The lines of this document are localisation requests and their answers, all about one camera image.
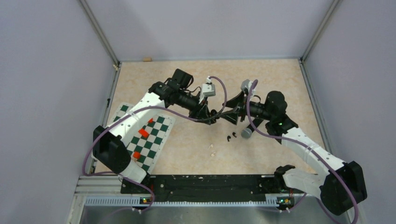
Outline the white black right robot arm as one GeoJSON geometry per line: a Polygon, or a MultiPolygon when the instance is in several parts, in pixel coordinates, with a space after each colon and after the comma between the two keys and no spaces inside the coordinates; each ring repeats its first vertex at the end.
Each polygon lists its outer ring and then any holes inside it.
{"type": "Polygon", "coordinates": [[[367,199],[362,167],[335,157],[311,140],[286,114],[287,102],[280,91],[269,92],[264,103],[248,102],[248,92],[241,91],[225,106],[230,108],[229,121],[234,124],[246,116],[267,121],[268,134],[315,170],[310,174],[293,165],[278,167],[274,173],[277,191],[293,188],[311,194],[337,216],[367,199]]]}

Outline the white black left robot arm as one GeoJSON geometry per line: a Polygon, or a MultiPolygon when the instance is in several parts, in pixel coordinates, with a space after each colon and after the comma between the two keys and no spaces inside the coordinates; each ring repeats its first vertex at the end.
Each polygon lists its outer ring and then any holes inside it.
{"type": "Polygon", "coordinates": [[[93,132],[91,147],[94,159],[101,162],[114,174],[132,182],[132,187],[139,193],[149,189],[150,181],[147,171],[134,162],[127,151],[127,143],[160,110],[170,111],[169,106],[177,105],[189,114],[185,119],[211,125],[220,117],[221,111],[211,113],[207,99],[215,96],[213,80],[219,81],[223,90],[225,84],[215,76],[208,76],[198,95],[192,95],[187,88],[193,83],[193,76],[176,69],[173,76],[166,81],[158,81],[148,89],[143,98],[125,115],[107,127],[98,126],[93,132]]]}

